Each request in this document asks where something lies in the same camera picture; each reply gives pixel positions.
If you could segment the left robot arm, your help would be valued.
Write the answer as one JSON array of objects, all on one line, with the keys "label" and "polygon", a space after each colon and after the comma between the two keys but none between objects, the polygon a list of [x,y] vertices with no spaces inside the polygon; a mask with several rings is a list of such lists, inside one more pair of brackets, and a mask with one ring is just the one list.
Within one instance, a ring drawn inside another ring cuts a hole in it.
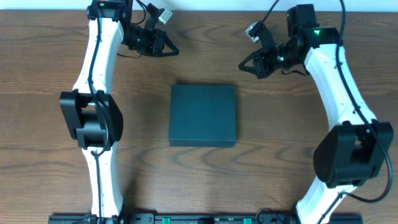
[{"label": "left robot arm", "polygon": [[176,56],[179,49],[157,29],[173,13],[138,2],[144,10],[132,22],[132,0],[92,1],[87,7],[89,39],[81,72],[71,91],[60,94],[60,108],[72,139],[88,164],[93,194],[91,212],[79,223],[126,223],[119,188],[116,151],[123,135],[123,115],[112,97],[113,73],[119,48],[125,45],[140,56]]}]

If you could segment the dark green box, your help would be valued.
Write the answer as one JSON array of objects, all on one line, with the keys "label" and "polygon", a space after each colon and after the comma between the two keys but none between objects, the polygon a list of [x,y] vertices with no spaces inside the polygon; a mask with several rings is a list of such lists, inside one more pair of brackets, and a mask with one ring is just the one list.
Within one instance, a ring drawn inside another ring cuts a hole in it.
[{"label": "dark green box", "polygon": [[233,85],[172,85],[169,144],[172,147],[234,147]]}]

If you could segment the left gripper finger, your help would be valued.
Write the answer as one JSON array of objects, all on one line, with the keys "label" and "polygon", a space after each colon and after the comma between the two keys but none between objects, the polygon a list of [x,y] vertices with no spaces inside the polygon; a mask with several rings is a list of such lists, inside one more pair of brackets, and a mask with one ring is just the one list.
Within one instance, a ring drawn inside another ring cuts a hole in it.
[{"label": "left gripper finger", "polygon": [[146,20],[144,28],[146,30],[152,31],[155,29],[155,25],[157,22],[164,24],[163,13],[165,12],[164,8],[157,8],[152,3],[149,3],[146,8],[149,13],[149,18]]},{"label": "left gripper finger", "polygon": [[[165,47],[168,47],[171,51],[164,52]],[[177,56],[178,54],[179,49],[168,38],[166,33],[161,33],[157,36],[157,57],[170,57]]]}]

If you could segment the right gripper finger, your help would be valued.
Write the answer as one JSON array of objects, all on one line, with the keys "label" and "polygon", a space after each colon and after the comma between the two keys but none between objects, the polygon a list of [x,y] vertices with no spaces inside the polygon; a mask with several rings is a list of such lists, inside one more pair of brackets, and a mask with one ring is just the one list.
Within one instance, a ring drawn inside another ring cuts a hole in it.
[{"label": "right gripper finger", "polygon": [[262,51],[267,53],[271,48],[274,47],[275,42],[274,38],[270,32],[270,30],[262,24],[257,32],[257,36],[259,37],[262,44]]},{"label": "right gripper finger", "polygon": [[[248,62],[252,62],[253,66],[247,66]],[[249,56],[247,56],[239,65],[238,68],[241,71],[251,73],[255,75],[257,78],[265,78],[266,70],[263,66],[261,56],[258,52],[253,52]]]}]

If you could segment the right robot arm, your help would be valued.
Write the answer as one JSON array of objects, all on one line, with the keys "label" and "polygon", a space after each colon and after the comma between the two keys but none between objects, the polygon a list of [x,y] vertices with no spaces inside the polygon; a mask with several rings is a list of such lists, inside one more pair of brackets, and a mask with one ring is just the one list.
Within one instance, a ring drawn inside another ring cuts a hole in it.
[{"label": "right robot arm", "polygon": [[288,42],[277,44],[264,21],[246,29],[247,36],[260,42],[239,69],[267,78],[280,70],[313,78],[328,119],[328,134],[313,153],[315,178],[305,196],[295,203],[283,223],[351,223],[355,217],[333,217],[346,197],[387,167],[387,183],[381,201],[393,182],[388,150],[394,137],[390,123],[380,122],[360,94],[350,72],[343,46],[343,28],[321,26],[313,4],[299,4],[287,11]]}]

